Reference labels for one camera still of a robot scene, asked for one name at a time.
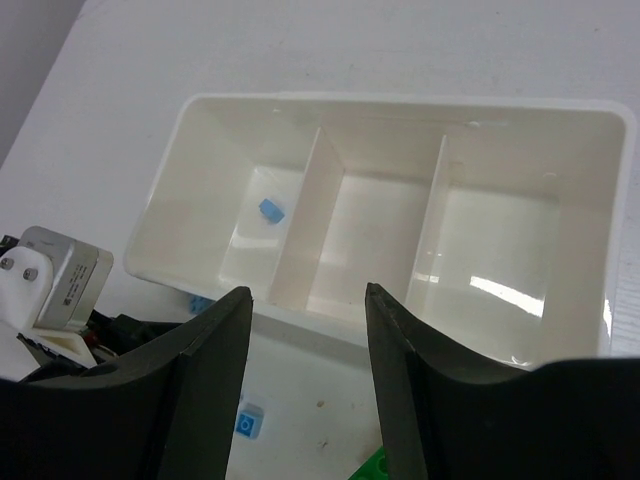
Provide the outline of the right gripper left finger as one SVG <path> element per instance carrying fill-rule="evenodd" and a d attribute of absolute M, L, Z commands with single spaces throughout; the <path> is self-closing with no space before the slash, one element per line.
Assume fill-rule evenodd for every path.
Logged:
<path fill-rule="evenodd" d="M 253 298 L 238 287 L 90 369 L 49 360 L 1 383 L 5 479 L 222 479 Z"/>

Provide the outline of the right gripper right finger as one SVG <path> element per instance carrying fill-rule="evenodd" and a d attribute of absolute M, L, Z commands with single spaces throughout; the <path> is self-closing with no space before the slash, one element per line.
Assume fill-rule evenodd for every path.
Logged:
<path fill-rule="evenodd" d="M 394 479 L 635 479 L 639 362 L 591 358 L 522 370 L 365 293 L 379 423 Z"/>

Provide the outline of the small blue lego brick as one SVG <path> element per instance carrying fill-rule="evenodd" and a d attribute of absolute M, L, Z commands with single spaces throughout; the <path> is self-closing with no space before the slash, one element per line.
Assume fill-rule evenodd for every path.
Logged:
<path fill-rule="evenodd" d="M 191 315 L 200 315 L 202 312 L 206 311 L 209 307 L 211 307 L 214 303 L 215 301 L 209 298 L 198 296 L 198 295 L 190 295 L 189 302 L 188 302 L 188 310 Z"/>

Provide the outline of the light blue lego brick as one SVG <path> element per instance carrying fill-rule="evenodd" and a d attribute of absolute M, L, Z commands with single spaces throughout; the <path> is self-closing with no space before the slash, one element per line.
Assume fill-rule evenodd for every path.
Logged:
<path fill-rule="evenodd" d="M 260 202 L 259 211 L 270 224 L 278 224 L 285 217 L 284 211 L 268 198 Z"/>

